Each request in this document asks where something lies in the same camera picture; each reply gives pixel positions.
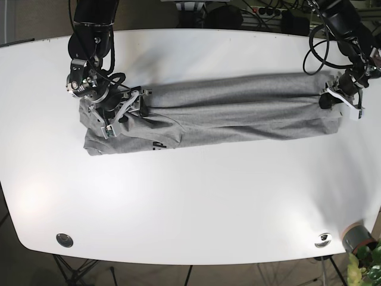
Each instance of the potted plant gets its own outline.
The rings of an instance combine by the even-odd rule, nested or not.
[[[381,285],[381,242],[359,223],[346,229],[342,242],[349,254],[348,286]]]

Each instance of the gray t-shirt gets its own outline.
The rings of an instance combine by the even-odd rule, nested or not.
[[[144,97],[149,116],[127,113],[122,134],[107,140],[82,99],[85,149],[95,156],[336,133],[340,113],[318,104],[330,79],[327,73],[277,74],[154,86]]]

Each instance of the green leaf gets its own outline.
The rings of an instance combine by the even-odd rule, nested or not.
[[[356,267],[358,267],[358,259],[356,256],[354,256],[354,254],[352,253],[348,253],[349,255],[349,265],[355,265]]]
[[[371,253],[371,250],[368,246],[361,246],[358,250],[357,250],[357,258],[362,260],[362,259],[365,259],[369,254]]]
[[[375,263],[377,263],[377,264],[381,264],[381,246],[375,248],[375,249],[372,251],[371,256],[372,256],[373,261],[374,261]]]
[[[377,280],[381,278],[381,268],[379,265],[373,266],[369,272],[368,272],[368,277],[372,280]]]
[[[360,283],[362,279],[361,270],[354,264],[348,265],[348,281]]]
[[[373,286],[379,286],[381,284],[381,278],[373,281]]]
[[[370,281],[361,281],[360,285],[361,286],[373,286],[373,283]]]
[[[361,281],[353,282],[349,278],[348,278],[347,282],[348,282],[348,286],[361,286],[362,285]]]

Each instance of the gray pot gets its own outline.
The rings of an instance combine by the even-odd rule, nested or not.
[[[346,252],[357,254],[361,246],[367,245],[370,249],[377,246],[377,241],[372,237],[365,226],[355,223],[349,226],[342,235],[342,242]]]

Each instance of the white table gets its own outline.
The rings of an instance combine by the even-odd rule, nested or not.
[[[0,180],[25,247],[119,262],[255,263],[341,253],[343,228],[359,219],[373,228],[381,80],[364,92],[365,117],[344,119],[336,135],[91,157],[79,102],[65,90],[67,42],[0,49]],[[346,63],[335,46],[329,59]],[[142,30],[116,33],[115,48],[115,70],[136,86],[301,72],[308,41]],[[333,241],[317,249],[324,232]],[[58,233],[74,246],[60,246]]]

